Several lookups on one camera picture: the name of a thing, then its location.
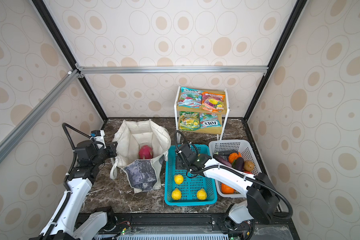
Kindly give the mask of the orange fruits candy bag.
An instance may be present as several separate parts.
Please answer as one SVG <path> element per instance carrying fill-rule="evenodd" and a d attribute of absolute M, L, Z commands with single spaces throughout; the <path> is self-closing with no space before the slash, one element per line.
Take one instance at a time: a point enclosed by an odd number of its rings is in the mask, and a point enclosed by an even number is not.
<path fill-rule="evenodd" d="M 203 92 L 200 108 L 208 112 L 222 112 L 225 109 L 224 99 L 224 95 Z"/>

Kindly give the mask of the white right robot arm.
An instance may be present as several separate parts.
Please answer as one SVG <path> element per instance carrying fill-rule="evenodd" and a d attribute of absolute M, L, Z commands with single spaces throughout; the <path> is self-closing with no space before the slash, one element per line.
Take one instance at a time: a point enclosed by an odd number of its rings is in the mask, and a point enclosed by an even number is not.
<path fill-rule="evenodd" d="M 229 208 L 226 225 L 238 225 L 252 219 L 270 224 L 273 219 L 289 220 L 293 216 L 292 205 L 276 191 L 267 175 L 252 175 L 239 170 L 244 166 L 241 157 L 230 163 L 219 154 L 200 154 L 189 143 L 175 146 L 175 153 L 192 177 L 217 180 L 244 196 L 244 202 Z"/>

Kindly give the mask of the teal mint blossom candy bag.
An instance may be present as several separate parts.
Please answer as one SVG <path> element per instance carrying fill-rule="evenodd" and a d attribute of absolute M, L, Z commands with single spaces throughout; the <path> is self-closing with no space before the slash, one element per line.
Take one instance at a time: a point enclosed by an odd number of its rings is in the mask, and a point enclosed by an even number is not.
<path fill-rule="evenodd" d="M 203 92 L 200 90 L 181 87 L 178 106 L 199 108 L 202 104 L 202 94 Z"/>

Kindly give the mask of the pink dragon fruit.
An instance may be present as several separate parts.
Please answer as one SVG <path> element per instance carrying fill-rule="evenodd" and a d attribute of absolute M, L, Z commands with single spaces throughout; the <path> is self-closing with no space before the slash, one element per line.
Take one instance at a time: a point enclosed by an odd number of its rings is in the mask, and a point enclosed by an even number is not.
<path fill-rule="evenodd" d="M 152 159 L 153 157 L 154 157 L 153 149 L 150 146 L 144 145 L 140 148 L 139 159 L 149 160 L 149 159 Z"/>

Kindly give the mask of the cream canvas grocery bag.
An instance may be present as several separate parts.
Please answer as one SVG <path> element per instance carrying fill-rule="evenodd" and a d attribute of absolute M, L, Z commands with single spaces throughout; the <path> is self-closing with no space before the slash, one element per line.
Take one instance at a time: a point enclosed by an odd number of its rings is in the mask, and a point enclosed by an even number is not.
<path fill-rule="evenodd" d="M 168 160 L 171 137 L 164 127 L 147 121 L 123 121 L 115 133 L 116 157 L 110 178 L 117 178 L 117 169 L 127 175 L 135 193 L 149 192 L 161 188 L 162 164 Z"/>

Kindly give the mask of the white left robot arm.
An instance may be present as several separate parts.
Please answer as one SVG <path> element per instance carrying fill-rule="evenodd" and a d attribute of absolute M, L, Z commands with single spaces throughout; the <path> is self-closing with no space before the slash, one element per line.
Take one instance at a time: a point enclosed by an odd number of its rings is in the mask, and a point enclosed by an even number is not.
<path fill-rule="evenodd" d="M 79 226 L 77 218 L 85 198 L 93 187 L 100 166 L 107 159 L 117 156 L 117 143 L 107 145 L 103 130 L 92 131 L 90 135 L 67 123 L 62 128 L 73 150 L 73 161 L 66 173 L 63 185 L 64 195 L 38 240 L 92 240 L 100 231 L 111 232 L 117 225 L 113 208 L 102 207 L 93 210 Z"/>

